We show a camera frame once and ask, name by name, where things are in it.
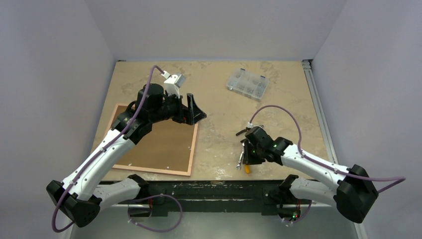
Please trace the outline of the yellow handled screwdriver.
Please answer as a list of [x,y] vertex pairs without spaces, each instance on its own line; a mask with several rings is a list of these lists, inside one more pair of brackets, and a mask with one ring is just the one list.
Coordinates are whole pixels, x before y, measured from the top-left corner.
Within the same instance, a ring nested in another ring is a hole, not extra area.
[[250,174],[251,173],[250,165],[245,164],[244,170],[245,170],[246,174]]

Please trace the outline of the pink picture frame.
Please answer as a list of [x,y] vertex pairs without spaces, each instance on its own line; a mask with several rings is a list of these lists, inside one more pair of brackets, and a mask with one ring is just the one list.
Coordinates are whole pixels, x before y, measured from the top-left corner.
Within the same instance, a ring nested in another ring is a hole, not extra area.
[[120,158],[113,169],[189,177],[198,127],[172,120],[155,123],[152,131]]

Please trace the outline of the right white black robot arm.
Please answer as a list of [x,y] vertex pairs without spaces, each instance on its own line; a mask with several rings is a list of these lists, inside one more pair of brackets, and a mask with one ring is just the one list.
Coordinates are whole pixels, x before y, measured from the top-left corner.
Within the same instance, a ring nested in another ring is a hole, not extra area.
[[276,163],[296,169],[311,179],[289,175],[280,186],[280,198],[287,203],[307,199],[335,207],[346,219],[362,223],[377,200],[379,193],[368,179],[367,171],[359,166],[342,166],[317,156],[306,158],[292,141],[283,137],[272,139],[260,126],[237,133],[244,135],[241,143],[243,164]]

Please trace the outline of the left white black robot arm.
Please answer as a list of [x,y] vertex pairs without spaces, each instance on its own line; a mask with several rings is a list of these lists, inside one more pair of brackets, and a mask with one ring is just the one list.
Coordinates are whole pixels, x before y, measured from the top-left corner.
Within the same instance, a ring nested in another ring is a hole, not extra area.
[[102,143],[69,176],[62,181],[52,180],[46,187],[55,204],[52,228],[56,227],[58,212],[62,212],[78,227],[87,226],[103,209],[124,201],[144,203],[152,196],[149,183],[139,176],[99,188],[98,185],[111,168],[143,137],[152,131],[154,123],[172,120],[176,123],[195,125],[207,117],[187,94],[187,104],[182,97],[170,94],[159,84],[146,84],[138,92],[137,100],[130,102],[117,116]]

